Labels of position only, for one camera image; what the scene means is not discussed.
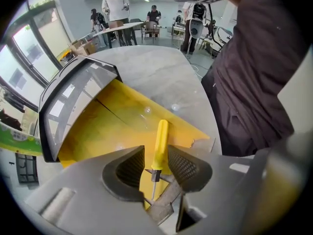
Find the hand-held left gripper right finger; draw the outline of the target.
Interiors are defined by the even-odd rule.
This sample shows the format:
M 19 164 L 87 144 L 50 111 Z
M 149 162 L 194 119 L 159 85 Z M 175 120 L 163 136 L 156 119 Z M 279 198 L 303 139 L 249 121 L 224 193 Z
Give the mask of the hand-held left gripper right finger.
M 168 166 L 181 191 L 178 234 L 234 235 L 241 223 L 235 190 L 252 159 L 168 146 Z

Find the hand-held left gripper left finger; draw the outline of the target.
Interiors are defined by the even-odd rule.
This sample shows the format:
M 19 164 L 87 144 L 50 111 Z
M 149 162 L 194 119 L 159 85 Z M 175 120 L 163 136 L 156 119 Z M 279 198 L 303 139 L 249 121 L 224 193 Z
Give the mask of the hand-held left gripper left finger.
M 46 235 L 159 235 L 139 190 L 144 147 L 74 163 L 36 189 L 24 213 Z

